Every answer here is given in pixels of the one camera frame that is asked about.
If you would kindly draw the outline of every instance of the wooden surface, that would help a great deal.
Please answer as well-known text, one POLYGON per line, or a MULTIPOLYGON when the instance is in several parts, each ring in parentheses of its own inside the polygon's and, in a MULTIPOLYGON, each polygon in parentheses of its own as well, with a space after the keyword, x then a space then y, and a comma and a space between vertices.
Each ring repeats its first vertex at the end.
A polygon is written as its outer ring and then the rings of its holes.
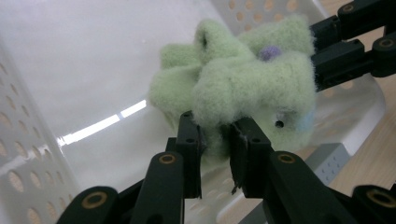
MULTIPOLYGON (((330 15, 350 0, 321 0, 330 15)), ((382 35, 376 30, 359 36, 366 50, 382 35)), ((390 189, 396 181, 396 75, 376 80, 384 92, 387 110, 361 149, 330 184, 333 189, 351 195, 358 185, 373 184, 390 189)))

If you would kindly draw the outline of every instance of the screw hole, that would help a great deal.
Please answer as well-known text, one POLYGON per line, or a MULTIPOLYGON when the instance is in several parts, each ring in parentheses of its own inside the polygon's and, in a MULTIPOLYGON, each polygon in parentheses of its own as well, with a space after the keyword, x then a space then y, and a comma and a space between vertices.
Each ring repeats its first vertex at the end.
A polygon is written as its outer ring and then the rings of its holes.
POLYGON ((346 6, 343 7, 343 11, 344 12, 351 12, 353 10, 353 8, 354 7, 349 4, 349 5, 346 5, 346 6))
POLYGON ((396 208, 396 199, 386 192, 378 189, 370 189, 366 192, 366 195, 374 203, 387 208, 396 208))
POLYGON ((379 46, 382 48, 390 48, 393 46, 393 44, 394 44, 394 42, 391 39, 383 39, 383 40, 379 41, 379 46))
POLYGON ((284 163, 295 163, 296 160, 289 154, 280 154, 277 158, 284 163))

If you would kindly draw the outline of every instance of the white plastic basket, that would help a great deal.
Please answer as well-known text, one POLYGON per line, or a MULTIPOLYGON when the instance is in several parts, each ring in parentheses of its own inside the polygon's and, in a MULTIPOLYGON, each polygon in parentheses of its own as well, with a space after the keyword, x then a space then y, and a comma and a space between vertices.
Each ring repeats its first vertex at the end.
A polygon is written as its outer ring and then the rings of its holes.
MULTIPOLYGON (((315 0, 2 1, 0 222, 53 223, 82 190, 144 177, 175 136, 145 101, 161 47, 190 43, 204 18, 239 34, 294 12, 326 17, 315 0)), ((369 75, 320 93, 311 147, 353 155, 384 108, 369 75)), ((229 169, 203 176, 186 223, 235 223, 259 202, 232 188, 229 169)))

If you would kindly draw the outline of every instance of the basket hole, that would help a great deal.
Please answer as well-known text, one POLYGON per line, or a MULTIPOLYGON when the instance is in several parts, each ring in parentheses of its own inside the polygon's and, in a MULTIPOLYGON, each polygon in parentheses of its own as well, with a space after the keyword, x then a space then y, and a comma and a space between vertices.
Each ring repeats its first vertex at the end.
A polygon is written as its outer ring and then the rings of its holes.
POLYGON ((283 20, 283 15, 280 13, 276 13, 274 16, 274 21, 281 21, 283 20))
POLYGON ((30 173, 30 178, 32 179, 33 184, 36 188, 41 189, 41 181, 38 175, 35 172, 30 173))
POLYGON ((231 0, 231 1, 228 3, 228 7, 229 7, 230 9, 234 9, 234 8, 235 8, 235 1, 234 1, 234 0, 231 0))
POLYGON ((209 212, 210 212, 210 207, 206 205, 198 211, 198 215, 204 216, 204 215, 208 214, 209 212))
POLYGON ((64 198, 59 198, 59 204, 61 205, 63 210, 66 210, 66 201, 64 200, 64 198))
POLYGON ((18 93, 17 88, 15 88, 15 86, 12 85, 12 84, 11 84, 10 86, 11 86, 12 91, 13 91, 17 96, 19 96, 20 94, 18 93))
POLYGON ((289 2, 286 4, 286 8, 288 11, 295 11, 298 7, 297 0, 289 0, 289 2))
POLYGON ((11 97, 6 96, 6 98, 7 98, 7 102, 8 102, 8 104, 9 104, 9 106, 11 106, 11 108, 12 108, 13 110, 17 110, 17 107, 15 107, 14 101, 12 101, 11 97))
POLYGON ((251 25, 250 24, 246 24, 245 25, 245 31, 249 31, 251 30, 251 25))
POLYGON ((47 179, 47 182, 49 182, 51 185, 55 185, 55 180, 53 179, 50 172, 46 172, 46 179, 47 179))
POLYGON ((25 159, 28 158, 27 151, 20 142, 15 142, 15 148, 22 157, 24 157, 25 159))
POLYGON ((326 98, 331 98, 334 95, 334 90, 333 89, 327 89, 327 90, 323 91, 322 94, 326 98))
POLYGON ((55 207, 52 203, 47 203, 47 211, 49 212, 49 216, 52 220, 56 220, 58 214, 56 213, 55 207))
POLYGON ((8 180, 16 191, 24 192, 21 177, 14 171, 8 173, 8 180))
POLYGON ((271 11, 274 8, 274 0, 266 0, 264 3, 264 8, 267 11, 271 11))
POLYGON ((6 147, 4 146, 3 141, 0 139, 0 156, 5 157, 7 155, 6 147))
POLYGON ((247 0, 245 3, 245 8, 247 10, 251 10, 251 9, 253 9, 253 7, 254 7, 253 2, 251 0, 247 0))
POLYGON ((6 68, 3 66, 2 63, 0 63, 0 68, 4 72, 4 74, 8 75, 6 68))
POLYGON ((26 128, 26 124, 24 124, 21 120, 19 121, 19 123, 20 123, 20 128, 21 128, 21 130, 22 130, 24 133, 28 134, 29 131, 28 131, 27 128, 26 128))
POLYGON ((12 128, 11 120, 9 120, 7 115, 4 113, 0 113, 0 123, 8 128, 12 128))
POLYGON ((62 177, 61 173, 58 171, 56 172, 56 175, 58 176, 59 181, 64 184, 64 178, 62 177))
POLYGON ((29 118, 30 117, 29 111, 27 111, 27 109, 24 105, 22 106, 22 110, 23 110, 23 113, 29 118))
POLYGON ((262 21, 262 14, 261 13, 255 13, 254 15, 253 15, 253 20, 255 21, 255 22, 261 22, 262 21))
POLYGON ((27 210, 27 218, 29 219, 31 224, 41 224, 40 215, 33 208, 29 208, 27 210))
POLYGON ((344 90, 349 90, 353 87, 354 83, 353 81, 348 81, 348 82, 344 82, 343 84, 341 84, 341 88, 344 90))
POLYGON ((38 130, 37 130, 36 127, 33 127, 33 132, 35 133, 35 136, 36 136, 37 138, 41 138, 41 135, 40 135, 40 133, 38 132, 38 130))
POLYGON ((35 147, 35 146, 32 146, 32 150, 33 150, 33 153, 35 154, 35 157, 38 159, 38 160, 42 160, 42 157, 41 157, 41 152, 40 152, 40 150, 38 150, 38 148, 37 147, 35 147))
POLYGON ((236 19, 238 21, 242 21, 244 19, 244 13, 243 12, 237 12, 236 13, 236 19))

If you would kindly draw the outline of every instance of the stuffed animal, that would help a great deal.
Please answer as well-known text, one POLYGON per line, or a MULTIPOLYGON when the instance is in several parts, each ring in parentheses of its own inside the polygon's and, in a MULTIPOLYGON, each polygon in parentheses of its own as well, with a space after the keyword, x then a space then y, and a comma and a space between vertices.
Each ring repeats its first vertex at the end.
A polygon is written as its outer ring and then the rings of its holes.
POLYGON ((221 127, 242 117, 254 118, 275 150, 295 151, 313 130, 313 41, 299 15, 238 37, 204 20, 192 45, 162 49, 162 71, 151 82, 149 100, 175 131, 179 116, 192 111, 207 141, 204 167, 227 160, 221 127))

